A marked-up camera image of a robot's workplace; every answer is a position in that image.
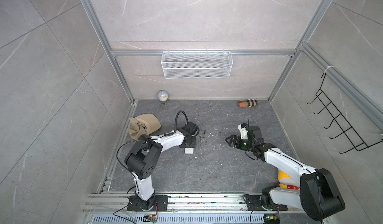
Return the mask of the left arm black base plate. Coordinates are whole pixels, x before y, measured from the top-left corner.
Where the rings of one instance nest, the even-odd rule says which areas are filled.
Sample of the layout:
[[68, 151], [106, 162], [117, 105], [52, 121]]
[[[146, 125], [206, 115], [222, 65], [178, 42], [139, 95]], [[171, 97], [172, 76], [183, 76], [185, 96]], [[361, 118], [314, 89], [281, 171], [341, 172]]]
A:
[[144, 211], [144, 212], [165, 212], [168, 208], [169, 196], [154, 195], [144, 201], [137, 195], [131, 196], [127, 206], [127, 211]]

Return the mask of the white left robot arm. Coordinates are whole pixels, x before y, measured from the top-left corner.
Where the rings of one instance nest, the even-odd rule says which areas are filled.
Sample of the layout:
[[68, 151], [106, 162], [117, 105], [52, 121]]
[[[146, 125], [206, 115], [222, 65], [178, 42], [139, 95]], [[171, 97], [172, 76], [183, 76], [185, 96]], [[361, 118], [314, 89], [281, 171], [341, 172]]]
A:
[[198, 135], [199, 127], [188, 122], [167, 134], [151, 137], [142, 135], [139, 138], [124, 160], [129, 172], [133, 174], [139, 200], [146, 202], [155, 196], [151, 175], [160, 155], [173, 147], [180, 147], [185, 154], [193, 154]]

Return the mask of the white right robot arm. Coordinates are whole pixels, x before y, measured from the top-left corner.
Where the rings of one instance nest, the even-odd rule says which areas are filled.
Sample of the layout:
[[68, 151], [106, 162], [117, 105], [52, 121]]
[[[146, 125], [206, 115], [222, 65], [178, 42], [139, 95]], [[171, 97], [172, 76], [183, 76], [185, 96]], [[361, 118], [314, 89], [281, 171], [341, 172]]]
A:
[[240, 135], [227, 137], [226, 143], [245, 153], [251, 152], [253, 160], [278, 169], [279, 184], [262, 190], [259, 207], [271, 211], [289, 206], [303, 210], [317, 222], [345, 210], [346, 204], [330, 171], [305, 165], [275, 145], [265, 143], [258, 126], [243, 123], [238, 129]]

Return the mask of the white remote control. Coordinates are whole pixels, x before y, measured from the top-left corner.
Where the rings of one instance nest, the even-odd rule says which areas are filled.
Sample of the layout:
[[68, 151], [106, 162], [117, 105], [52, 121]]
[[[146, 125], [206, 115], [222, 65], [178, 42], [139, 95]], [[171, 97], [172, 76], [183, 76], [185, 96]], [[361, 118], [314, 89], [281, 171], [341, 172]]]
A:
[[184, 152], [185, 154], [194, 154], [194, 148], [185, 148]]

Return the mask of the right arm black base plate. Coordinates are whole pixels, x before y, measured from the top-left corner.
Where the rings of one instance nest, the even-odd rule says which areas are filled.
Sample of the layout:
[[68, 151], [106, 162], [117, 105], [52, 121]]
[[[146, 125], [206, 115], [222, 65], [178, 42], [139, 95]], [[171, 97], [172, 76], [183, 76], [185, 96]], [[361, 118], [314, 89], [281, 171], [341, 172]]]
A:
[[243, 200], [249, 211], [287, 211], [285, 205], [274, 204], [271, 199], [265, 195], [244, 194]]

